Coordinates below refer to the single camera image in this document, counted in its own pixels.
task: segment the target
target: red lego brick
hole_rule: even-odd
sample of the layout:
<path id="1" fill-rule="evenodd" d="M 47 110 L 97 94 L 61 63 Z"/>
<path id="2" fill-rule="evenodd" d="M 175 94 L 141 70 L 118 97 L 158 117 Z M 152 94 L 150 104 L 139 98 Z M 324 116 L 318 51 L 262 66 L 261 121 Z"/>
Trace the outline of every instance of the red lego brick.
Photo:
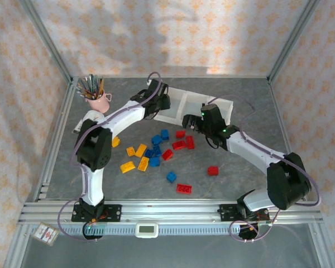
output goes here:
<path id="1" fill-rule="evenodd" d="M 186 130 L 179 130 L 176 132 L 176 138 L 183 138 L 185 137 Z"/>
<path id="2" fill-rule="evenodd" d="M 185 141 L 177 141 L 173 143 L 174 150 L 181 150 L 183 148 L 186 148 L 186 142 Z"/>
<path id="3" fill-rule="evenodd" d="M 210 166 L 207 169 L 207 174 L 210 176 L 217 176 L 218 175 L 218 167 L 217 166 Z"/>
<path id="4" fill-rule="evenodd" d="M 186 143 L 188 146 L 188 149 L 195 149 L 195 142 L 193 136 L 186 136 Z"/>
<path id="5" fill-rule="evenodd" d="M 171 149 L 167 149 L 167 150 L 162 154 L 162 158 L 164 158 L 165 161 L 168 161 L 168 159 L 172 158 L 173 155 L 174 155 L 173 151 L 171 151 Z"/>
<path id="6" fill-rule="evenodd" d="M 179 194 L 191 194 L 192 186 L 178 183 L 178 186 L 176 187 L 176 192 Z"/>

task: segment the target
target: digital display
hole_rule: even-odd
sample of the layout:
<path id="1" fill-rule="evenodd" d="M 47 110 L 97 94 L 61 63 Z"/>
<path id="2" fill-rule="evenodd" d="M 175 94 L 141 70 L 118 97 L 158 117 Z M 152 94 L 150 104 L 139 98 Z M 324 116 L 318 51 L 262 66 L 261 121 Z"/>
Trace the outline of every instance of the digital display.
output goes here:
<path id="1" fill-rule="evenodd" d="M 154 233 L 154 226 L 140 226 L 140 233 Z"/>

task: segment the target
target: patterned wallpaper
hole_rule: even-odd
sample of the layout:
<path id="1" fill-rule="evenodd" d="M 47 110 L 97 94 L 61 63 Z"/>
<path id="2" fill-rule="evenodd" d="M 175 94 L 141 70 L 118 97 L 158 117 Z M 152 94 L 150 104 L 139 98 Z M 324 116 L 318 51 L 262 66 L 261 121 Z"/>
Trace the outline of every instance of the patterned wallpaper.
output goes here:
<path id="1" fill-rule="evenodd" d="M 66 90 L 17 0 L 0 0 L 0 267 Z"/>
<path id="2" fill-rule="evenodd" d="M 307 0 L 33 3 L 73 76 L 267 76 Z"/>
<path id="3" fill-rule="evenodd" d="M 335 251 L 335 0 L 321 0 L 273 84 L 294 151 L 316 178 Z"/>

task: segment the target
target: lego brick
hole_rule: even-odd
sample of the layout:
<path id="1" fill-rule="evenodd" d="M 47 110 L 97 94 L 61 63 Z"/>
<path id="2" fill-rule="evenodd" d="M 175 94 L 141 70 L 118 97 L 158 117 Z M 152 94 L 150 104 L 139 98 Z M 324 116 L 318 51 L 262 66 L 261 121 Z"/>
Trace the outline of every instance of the lego brick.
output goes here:
<path id="1" fill-rule="evenodd" d="M 207 169 L 207 174 L 210 176 L 217 176 L 218 175 L 218 167 L 217 166 L 210 166 Z"/>
<path id="2" fill-rule="evenodd" d="M 114 137 L 114 139 L 112 140 L 112 147 L 117 147 L 119 144 L 121 144 L 120 138 L 118 138 L 118 136 Z"/>
<path id="3" fill-rule="evenodd" d="M 163 141 L 169 140 L 169 131 L 168 130 L 161 130 L 161 138 Z"/>
<path id="4" fill-rule="evenodd" d="M 183 138 L 185 137 L 186 130 L 179 130 L 176 132 L 176 138 Z"/>
<path id="5" fill-rule="evenodd" d="M 154 146 L 154 154 L 155 156 L 159 157 L 162 155 L 161 149 L 159 145 Z"/>
<path id="6" fill-rule="evenodd" d="M 159 144 L 162 143 L 162 139 L 161 139 L 161 137 L 160 137 L 159 135 L 156 135 L 156 136 L 154 136 L 154 137 L 151 139 L 151 142 L 152 142 L 152 144 L 154 144 L 154 145 L 159 145 Z"/>
<path id="7" fill-rule="evenodd" d="M 176 192 L 179 194 L 191 194 L 192 186 L 178 183 L 178 186 L 176 186 Z"/>
<path id="8" fill-rule="evenodd" d="M 186 136 L 186 145 L 188 149 L 195 149 L 195 141 L 193 136 Z"/>
<path id="9" fill-rule="evenodd" d="M 149 164 L 150 166 L 160 166 L 160 159 L 158 157 L 152 157 Z"/>
<path id="10" fill-rule="evenodd" d="M 142 157 L 141 160 L 140 160 L 140 164 L 139 164 L 139 167 L 138 167 L 138 170 L 140 171 L 145 171 L 147 166 L 149 164 L 149 158 L 147 157 Z"/>
<path id="11" fill-rule="evenodd" d="M 125 164 L 121 165 L 122 173 L 126 173 L 128 171 L 131 171 L 134 168 L 135 168 L 135 165 L 134 165 L 133 161 L 130 161 L 128 163 L 125 163 Z"/>
<path id="12" fill-rule="evenodd" d="M 168 173 L 166 176 L 166 179 L 170 182 L 173 183 L 176 180 L 176 174 L 173 173 L 172 171 Z"/>
<path id="13" fill-rule="evenodd" d="M 135 155 L 134 147 L 129 147 L 129 148 L 127 148 L 127 153 L 128 153 L 128 156 L 133 156 L 133 155 Z"/>
<path id="14" fill-rule="evenodd" d="M 135 155 L 137 157 L 142 157 L 144 155 L 144 152 L 146 150 L 147 146 L 145 144 L 140 144 L 138 150 L 136 150 Z"/>
<path id="15" fill-rule="evenodd" d="M 145 157 L 152 158 L 154 156 L 154 151 L 152 149 L 147 149 L 145 152 Z"/>
<path id="16" fill-rule="evenodd" d="M 181 150 L 183 148 L 186 148 L 186 142 L 185 141 L 177 141 L 173 143 L 174 150 Z"/>
<path id="17" fill-rule="evenodd" d="M 164 158 L 165 161 L 168 161 L 168 159 L 172 158 L 174 155 L 173 151 L 171 149 L 167 149 L 163 154 L 162 158 Z"/>

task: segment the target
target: pink cup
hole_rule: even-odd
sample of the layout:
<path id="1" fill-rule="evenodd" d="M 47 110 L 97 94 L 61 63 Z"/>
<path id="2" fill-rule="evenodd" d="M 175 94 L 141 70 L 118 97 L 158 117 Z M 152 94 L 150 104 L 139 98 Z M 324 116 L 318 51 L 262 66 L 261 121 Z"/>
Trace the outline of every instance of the pink cup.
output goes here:
<path id="1" fill-rule="evenodd" d="M 89 103 L 92 110 L 100 113 L 106 113 L 109 110 L 109 102 L 112 100 L 112 95 L 109 93 L 103 93 L 99 99 L 85 99 Z"/>

